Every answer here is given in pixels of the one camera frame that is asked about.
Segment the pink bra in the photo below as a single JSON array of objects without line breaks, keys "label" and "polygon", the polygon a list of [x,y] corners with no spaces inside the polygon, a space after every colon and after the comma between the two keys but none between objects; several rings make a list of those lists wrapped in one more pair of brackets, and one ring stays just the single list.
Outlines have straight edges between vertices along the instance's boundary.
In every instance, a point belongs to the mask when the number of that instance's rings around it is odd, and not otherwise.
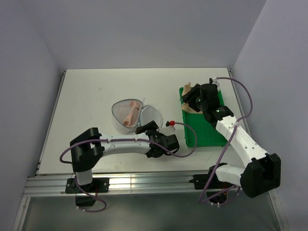
[{"label": "pink bra", "polygon": [[123,121],[123,125],[125,127],[132,127],[137,123],[139,111],[141,109],[141,103],[139,101],[131,101],[129,106],[130,111]]}]

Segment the mesh laundry bag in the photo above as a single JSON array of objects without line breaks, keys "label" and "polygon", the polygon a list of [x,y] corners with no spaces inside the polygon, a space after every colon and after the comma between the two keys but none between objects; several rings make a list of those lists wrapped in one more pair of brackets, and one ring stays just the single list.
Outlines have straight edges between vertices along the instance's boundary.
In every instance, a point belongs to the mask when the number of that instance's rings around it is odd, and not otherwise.
[{"label": "mesh laundry bag", "polygon": [[111,107],[113,125],[122,134],[134,133],[137,127],[144,126],[152,120],[159,128],[163,125],[161,113],[151,105],[145,105],[144,100],[124,99]]}]

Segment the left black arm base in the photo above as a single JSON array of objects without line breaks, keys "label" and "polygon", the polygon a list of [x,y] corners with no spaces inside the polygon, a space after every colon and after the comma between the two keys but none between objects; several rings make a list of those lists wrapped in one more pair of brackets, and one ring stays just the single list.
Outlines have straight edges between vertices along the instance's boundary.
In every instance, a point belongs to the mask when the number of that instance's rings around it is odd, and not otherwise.
[{"label": "left black arm base", "polygon": [[[109,178],[93,178],[92,182],[87,185],[79,186],[87,193],[93,193],[97,196],[99,193],[107,193],[109,191]],[[65,194],[80,194],[79,189],[74,178],[69,178],[66,182]],[[75,204],[80,207],[91,207],[95,203],[95,199],[90,196],[76,196]]]}]

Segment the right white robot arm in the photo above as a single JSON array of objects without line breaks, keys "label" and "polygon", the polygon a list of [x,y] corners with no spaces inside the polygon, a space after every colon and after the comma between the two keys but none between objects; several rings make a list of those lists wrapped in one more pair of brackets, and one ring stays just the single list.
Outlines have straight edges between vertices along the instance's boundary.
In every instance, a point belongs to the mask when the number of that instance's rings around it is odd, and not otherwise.
[{"label": "right white robot arm", "polygon": [[203,113],[205,120],[228,141],[226,145],[232,146],[244,165],[238,168],[217,161],[209,169],[204,190],[226,182],[241,187],[248,197],[254,198],[280,186],[281,159],[260,147],[242,128],[234,113],[220,103],[216,84],[196,84],[181,99],[196,112]]}]

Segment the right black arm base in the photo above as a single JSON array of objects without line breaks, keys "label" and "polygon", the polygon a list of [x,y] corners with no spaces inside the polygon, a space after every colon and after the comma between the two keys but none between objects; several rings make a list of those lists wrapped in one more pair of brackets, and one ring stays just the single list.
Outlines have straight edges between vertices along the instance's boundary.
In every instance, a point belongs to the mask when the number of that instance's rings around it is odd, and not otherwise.
[{"label": "right black arm base", "polygon": [[[195,190],[203,190],[209,179],[209,176],[210,174],[195,174],[193,175],[193,178],[189,180],[189,183],[192,183],[194,185]],[[230,183],[219,181],[215,175],[208,186],[208,189],[214,191],[206,192],[206,196],[211,197],[212,195],[218,193],[219,191],[227,189],[231,186],[232,184]],[[228,199],[228,193],[224,192],[220,195],[211,198],[209,201],[214,204],[222,204],[225,203],[227,199]]]}]

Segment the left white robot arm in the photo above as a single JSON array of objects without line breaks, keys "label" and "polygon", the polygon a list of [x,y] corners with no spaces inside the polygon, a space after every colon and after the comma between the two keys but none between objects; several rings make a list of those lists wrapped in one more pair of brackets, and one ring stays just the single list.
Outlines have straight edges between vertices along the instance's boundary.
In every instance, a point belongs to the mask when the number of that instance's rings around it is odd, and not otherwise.
[{"label": "left white robot arm", "polygon": [[89,192],[94,186],[92,169],[98,161],[113,154],[137,153],[148,158],[159,158],[175,154],[179,148],[176,135],[159,132],[152,120],[137,127],[134,135],[103,135],[98,128],[90,128],[70,141],[73,171],[77,177],[76,186],[82,192]]}]

